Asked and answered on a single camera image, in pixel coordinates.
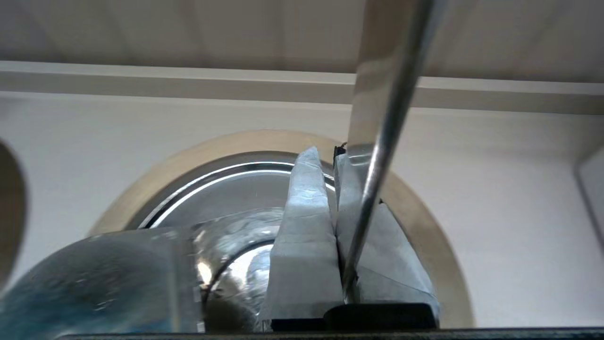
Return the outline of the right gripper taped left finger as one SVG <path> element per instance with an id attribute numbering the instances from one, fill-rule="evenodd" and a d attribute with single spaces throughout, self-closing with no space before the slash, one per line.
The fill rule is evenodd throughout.
<path id="1" fill-rule="evenodd" d="M 290 175 L 260 323 L 265 331 L 323 331 L 325 314 L 343 304 L 338 245 L 319 151 L 312 146 L 297 156 Z"/>

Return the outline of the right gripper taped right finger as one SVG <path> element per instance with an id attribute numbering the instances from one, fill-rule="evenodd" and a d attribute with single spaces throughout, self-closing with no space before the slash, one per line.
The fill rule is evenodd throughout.
<path id="1" fill-rule="evenodd" d="M 345 306 L 354 326 L 438 326 L 440 305 L 432 281 L 389 207 L 378 202 L 361 231 L 361 185 L 345 146 L 334 149 L 338 240 Z"/>

